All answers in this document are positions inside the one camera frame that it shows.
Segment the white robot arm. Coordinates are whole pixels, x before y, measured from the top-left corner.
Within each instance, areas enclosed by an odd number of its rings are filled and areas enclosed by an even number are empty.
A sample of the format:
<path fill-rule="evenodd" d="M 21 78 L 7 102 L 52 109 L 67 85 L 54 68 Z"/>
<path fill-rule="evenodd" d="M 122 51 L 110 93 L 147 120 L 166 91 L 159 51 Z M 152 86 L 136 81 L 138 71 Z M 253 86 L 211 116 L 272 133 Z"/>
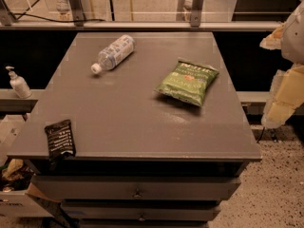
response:
<path fill-rule="evenodd" d="M 263 109 L 262 125 L 275 129 L 284 125 L 304 104 L 304 1 L 259 46 L 280 49 L 282 57 L 293 63 L 289 69 L 276 72 L 270 98 Z"/>

